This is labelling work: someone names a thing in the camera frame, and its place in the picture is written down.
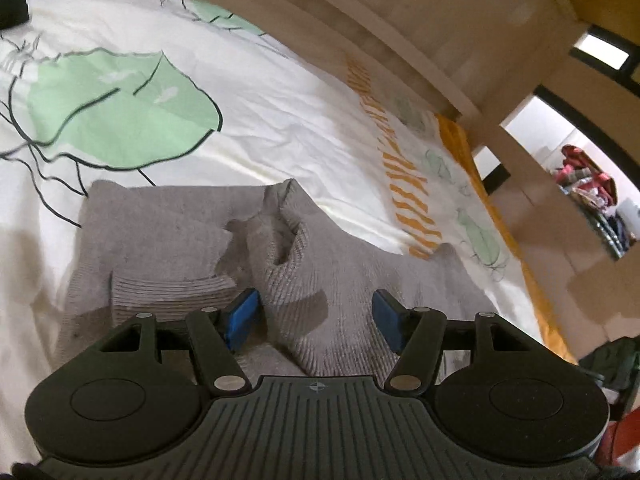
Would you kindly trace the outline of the grey knitted sweater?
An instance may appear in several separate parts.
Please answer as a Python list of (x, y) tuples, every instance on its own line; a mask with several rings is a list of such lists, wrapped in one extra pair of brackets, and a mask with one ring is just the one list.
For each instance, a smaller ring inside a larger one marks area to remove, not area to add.
[(98, 181), (82, 211), (55, 363), (136, 313), (180, 320), (249, 287), (264, 307), (240, 354), (250, 379), (385, 377), (396, 358), (372, 320), (380, 288), (457, 320), (491, 309), (452, 246), (422, 259), (384, 252), (343, 231), (293, 180), (228, 188)]

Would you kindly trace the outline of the colourful clothes pile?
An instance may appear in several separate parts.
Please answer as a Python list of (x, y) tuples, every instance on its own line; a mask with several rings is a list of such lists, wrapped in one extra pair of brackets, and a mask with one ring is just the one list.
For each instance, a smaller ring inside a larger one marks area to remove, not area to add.
[(620, 260), (637, 243), (616, 211), (615, 180), (582, 149), (572, 144), (561, 148), (562, 165), (551, 171), (555, 183), (578, 207), (614, 260)]

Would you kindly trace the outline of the dark bag on floor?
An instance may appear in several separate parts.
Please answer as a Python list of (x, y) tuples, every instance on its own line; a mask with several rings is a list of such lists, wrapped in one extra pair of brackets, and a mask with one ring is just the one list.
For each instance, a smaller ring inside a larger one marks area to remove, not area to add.
[(602, 344), (581, 358), (579, 365), (601, 375), (605, 388), (625, 390), (639, 369), (639, 338), (620, 337)]

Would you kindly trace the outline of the white leaf print bed sheet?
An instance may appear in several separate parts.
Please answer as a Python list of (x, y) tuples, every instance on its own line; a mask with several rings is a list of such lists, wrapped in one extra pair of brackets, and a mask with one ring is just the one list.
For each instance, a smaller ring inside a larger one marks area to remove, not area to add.
[(559, 356), (550, 304), (488, 206), (462, 130), (407, 125), (343, 55), (330, 75), (203, 0), (27, 0), (1, 35), (1, 463), (54, 360), (90, 188), (297, 182), (391, 254), (454, 248), (496, 312)]

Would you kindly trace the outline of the black folded garment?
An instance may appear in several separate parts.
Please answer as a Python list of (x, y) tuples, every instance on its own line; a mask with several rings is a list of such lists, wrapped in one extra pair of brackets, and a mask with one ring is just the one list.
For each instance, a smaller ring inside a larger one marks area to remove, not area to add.
[(29, 21), (27, 0), (0, 0), (0, 30), (7, 30)]

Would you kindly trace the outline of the wooden bed frame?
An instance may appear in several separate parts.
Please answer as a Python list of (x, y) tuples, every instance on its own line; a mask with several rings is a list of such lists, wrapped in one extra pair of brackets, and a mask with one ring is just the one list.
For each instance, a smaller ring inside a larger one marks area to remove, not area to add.
[(506, 132), (542, 125), (537, 87), (598, 127), (625, 169), (639, 161), (639, 101), (570, 53), (586, 30), (570, 0), (208, 0), (320, 66), (355, 55), (390, 90), (456, 120), (508, 172), (491, 200), (551, 300), (570, 350), (639, 331), (639, 252), (612, 258), (578, 208)]

